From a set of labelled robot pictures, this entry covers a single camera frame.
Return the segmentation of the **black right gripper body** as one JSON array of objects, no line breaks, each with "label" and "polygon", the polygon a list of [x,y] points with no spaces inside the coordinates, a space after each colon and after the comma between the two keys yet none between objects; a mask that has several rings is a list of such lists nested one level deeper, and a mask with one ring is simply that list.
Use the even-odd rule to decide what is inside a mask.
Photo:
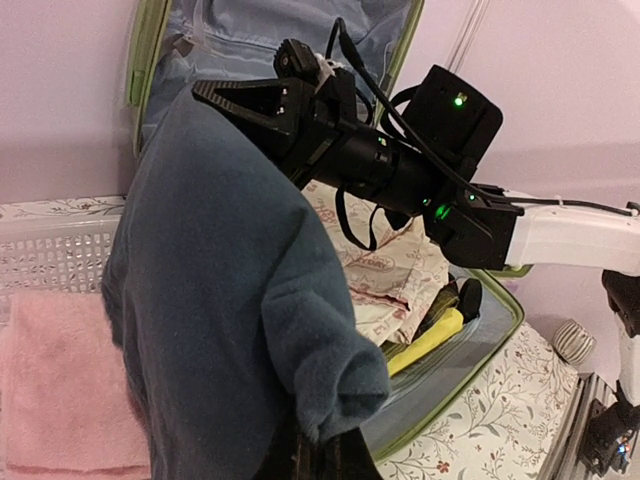
[{"label": "black right gripper body", "polygon": [[394,173],[392,142],[358,119],[351,74],[329,77],[320,89],[300,78],[281,78],[281,98],[297,129],[279,170],[302,189],[317,180],[354,195],[379,195]]}]

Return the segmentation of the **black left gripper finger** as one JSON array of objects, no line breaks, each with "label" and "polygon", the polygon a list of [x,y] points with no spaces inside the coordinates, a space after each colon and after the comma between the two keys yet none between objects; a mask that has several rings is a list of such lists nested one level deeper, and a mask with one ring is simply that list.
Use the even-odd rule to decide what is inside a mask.
[{"label": "black left gripper finger", "polygon": [[255,479],[377,480],[380,473],[359,429],[315,444],[297,427],[273,438]]}]

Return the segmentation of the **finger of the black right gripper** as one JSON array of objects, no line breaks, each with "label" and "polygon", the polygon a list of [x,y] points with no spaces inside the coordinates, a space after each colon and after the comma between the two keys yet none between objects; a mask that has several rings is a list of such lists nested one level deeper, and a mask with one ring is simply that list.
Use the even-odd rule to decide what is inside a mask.
[{"label": "finger of the black right gripper", "polygon": [[198,80],[195,100],[229,120],[262,150],[289,150],[315,87],[298,78],[253,81]]}]

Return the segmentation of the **green hard-shell suitcase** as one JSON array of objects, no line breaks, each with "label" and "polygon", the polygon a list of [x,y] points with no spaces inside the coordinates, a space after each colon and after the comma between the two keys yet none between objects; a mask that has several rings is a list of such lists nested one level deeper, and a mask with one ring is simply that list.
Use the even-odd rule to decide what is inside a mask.
[{"label": "green hard-shell suitcase", "polygon": [[[125,101],[132,116],[133,153],[142,148],[142,125],[153,71],[160,57],[170,1],[139,1],[129,42]],[[449,308],[418,341],[385,345],[395,361],[405,353],[422,356],[392,378],[392,395],[362,427],[364,440],[378,463],[418,438],[479,378],[497,352],[524,322],[515,298],[487,271],[469,273],[483,293],[483,319],[465,325],[460,311]]]}]

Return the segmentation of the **dark blue garment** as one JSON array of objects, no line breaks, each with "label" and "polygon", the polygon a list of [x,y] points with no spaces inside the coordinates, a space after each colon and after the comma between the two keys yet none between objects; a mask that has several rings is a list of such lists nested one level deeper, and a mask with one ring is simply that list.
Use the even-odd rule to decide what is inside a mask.
[{"label": "dark blue garment", "polygon": [[389,395],[316,212],[190,88],[144,147],[101,287],[155,479],[255,479],[282,428],[325,443]]}]

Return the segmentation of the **cream patterned garment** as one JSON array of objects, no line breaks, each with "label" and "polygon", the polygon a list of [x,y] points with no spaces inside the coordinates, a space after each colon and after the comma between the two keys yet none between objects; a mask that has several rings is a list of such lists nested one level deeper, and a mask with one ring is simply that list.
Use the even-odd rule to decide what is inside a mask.
[{"label": "cream patterned garment", "polygon": [[424,235],[420,219],[391,228],[382,210],[350,194],[347,220],[362,243],[373,233],[377,249],[365,251],[344,236],[335,206],[336,189],[312,182],[303,191],[321,219],[343,266],[357,330],[377,345],[408,344],[435,297],[448,282],[449,263]]}]

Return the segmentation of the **yellow garment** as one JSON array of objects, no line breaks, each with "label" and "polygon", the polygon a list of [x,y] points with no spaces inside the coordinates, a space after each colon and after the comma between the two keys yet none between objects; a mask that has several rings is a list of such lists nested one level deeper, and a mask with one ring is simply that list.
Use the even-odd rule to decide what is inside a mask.
[{"label": "yellow garment", "polygon": [[397,375],[447,342],[463,329],[463,317],[457,308],[448,308],[441,318],[407,348],[387,362],[390,377]]}]

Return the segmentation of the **pink towel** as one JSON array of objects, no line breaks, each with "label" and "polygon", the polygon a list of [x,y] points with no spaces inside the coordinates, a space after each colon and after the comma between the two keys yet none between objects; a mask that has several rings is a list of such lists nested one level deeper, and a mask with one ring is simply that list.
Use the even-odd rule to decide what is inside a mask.
[{"label": "pink towel", "polygon": [[147,479],[144,429],[96,294],[26,291],[1,334],[7,479]]}]

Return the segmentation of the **black mesh garment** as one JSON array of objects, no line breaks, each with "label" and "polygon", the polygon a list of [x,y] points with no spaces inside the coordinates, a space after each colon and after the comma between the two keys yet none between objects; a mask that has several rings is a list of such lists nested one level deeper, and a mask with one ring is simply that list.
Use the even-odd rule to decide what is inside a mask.
[{"label": "black mesh garment", "polygon": [[445,285],[438,292],[427,313],[418,325],[413,339],[418,339],[427,330],[429,330],[441,318],[441,316],[448,308],[455,307],[458,304],[458,299],[458,285],[455,282]]}]

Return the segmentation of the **black round object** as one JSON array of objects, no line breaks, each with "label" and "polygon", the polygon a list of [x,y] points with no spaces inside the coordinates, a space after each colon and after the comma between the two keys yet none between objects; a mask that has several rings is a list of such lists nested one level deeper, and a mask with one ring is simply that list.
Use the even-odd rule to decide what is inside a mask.
[{"label": "black round object", "polygon": [[463,323],[468,324],[480,316],[483,300],[483,287],[479,280],[469,278],[459,289],[457,310],[463,317]]}]

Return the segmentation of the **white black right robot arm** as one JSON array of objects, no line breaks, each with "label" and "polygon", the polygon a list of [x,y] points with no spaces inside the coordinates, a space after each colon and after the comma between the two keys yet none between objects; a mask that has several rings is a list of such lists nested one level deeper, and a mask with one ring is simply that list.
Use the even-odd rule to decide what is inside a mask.
[{"label": "white black right robot arm", "polygon": [[378,125],[357,121],[364,67],[281,67],[273,79],[199,80],[193,97],[220,112],[297,187],[311,181],[383,210],[393,229],[421,219],[456,266],[500,271],[532,264],[599,269],[630,357],[616,403],[589,422],[586,454],[606,468],[639,428],[639,207],[544,199],[473,181],[496,136],[499,108],[446,69],[388,97]]}]

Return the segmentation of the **floral patterned table cloth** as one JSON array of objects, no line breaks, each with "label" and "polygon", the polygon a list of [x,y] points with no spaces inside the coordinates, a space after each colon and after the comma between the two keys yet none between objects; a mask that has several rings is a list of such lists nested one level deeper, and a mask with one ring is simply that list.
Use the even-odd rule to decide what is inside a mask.
[{"label": "floral patterned table cloth", "polygon": [[[121,211],[120,197],[5,204],[1,224]],[[578,383],[524,319],[471,386],[411,444],[383,463],[386,479],[540,479]]]}]

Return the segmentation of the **white perforated plastic basket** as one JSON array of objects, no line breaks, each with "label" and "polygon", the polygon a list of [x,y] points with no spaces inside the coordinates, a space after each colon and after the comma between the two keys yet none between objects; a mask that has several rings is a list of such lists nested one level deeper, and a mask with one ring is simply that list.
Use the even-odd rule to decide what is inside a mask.
[{"label": "white perforated plastic basket", "polygon": [[57,217],[1,224],[1,324],[23,290],[96,293],[120,217]]}]

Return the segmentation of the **right aluminium wall post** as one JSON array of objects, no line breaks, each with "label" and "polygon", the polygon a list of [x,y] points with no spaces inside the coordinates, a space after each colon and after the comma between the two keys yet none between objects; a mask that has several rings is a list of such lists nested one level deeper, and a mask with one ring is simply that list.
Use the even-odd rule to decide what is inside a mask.
[{"label": "right aluminium wall post", "polygon": [[470,3],[447,60],[449,71],[457,74],[461,70],[491,3],[491,0],[473,0]]}]

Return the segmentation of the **aluminium front rail frame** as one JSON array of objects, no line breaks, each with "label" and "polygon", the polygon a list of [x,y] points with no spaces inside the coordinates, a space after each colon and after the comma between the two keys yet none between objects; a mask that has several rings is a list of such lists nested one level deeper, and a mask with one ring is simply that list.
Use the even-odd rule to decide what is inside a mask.
[{"label": "aluminium front rail frame", "polygon": [[630,479],[639,471],[639,409],[597,374],[581,374],[540,479]]}]

